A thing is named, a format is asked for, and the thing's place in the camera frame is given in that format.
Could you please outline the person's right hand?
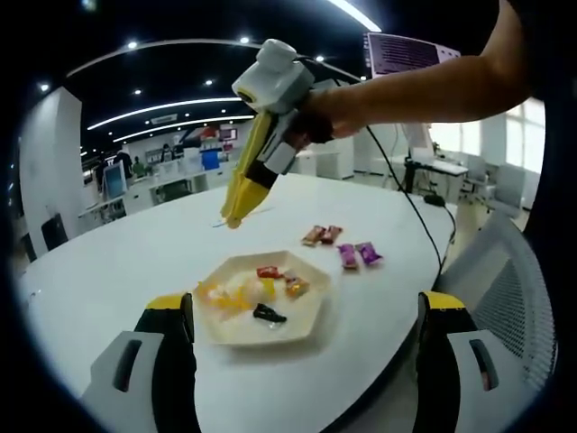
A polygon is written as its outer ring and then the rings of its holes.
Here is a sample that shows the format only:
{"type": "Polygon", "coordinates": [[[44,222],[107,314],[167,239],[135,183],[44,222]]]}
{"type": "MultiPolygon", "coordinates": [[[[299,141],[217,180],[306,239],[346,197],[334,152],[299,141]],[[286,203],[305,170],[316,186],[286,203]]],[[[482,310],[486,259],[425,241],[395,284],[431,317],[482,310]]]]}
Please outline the person's right hand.
{"type": "Polygon", "coordinates": [[[351,88],[311,90],[283,138],[300,152],[312,143],[350,137],[363,126],[358,98],[351,88]]]}

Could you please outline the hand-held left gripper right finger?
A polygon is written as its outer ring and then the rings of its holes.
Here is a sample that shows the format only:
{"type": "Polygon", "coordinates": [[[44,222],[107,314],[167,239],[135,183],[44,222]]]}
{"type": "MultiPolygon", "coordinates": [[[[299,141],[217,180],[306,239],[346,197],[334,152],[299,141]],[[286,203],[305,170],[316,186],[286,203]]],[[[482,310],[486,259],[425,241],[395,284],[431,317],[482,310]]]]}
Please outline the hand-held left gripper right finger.
{"type": "Polygon", "coordinates": [[[530,406],[522,364],[452,295],[418,295],[415,432],[504,432],[530,406]]]}

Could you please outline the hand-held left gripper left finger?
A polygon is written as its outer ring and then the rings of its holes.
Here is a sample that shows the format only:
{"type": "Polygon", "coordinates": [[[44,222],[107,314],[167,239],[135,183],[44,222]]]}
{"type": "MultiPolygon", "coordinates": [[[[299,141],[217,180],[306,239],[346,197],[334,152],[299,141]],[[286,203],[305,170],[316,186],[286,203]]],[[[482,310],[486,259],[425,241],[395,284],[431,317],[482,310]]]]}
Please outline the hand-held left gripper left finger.
{"type": "Polygon", "coordinates": [[[92,363],[81,402],[109,432],[198,432],[192,294],[161,296],[92,363]]]}

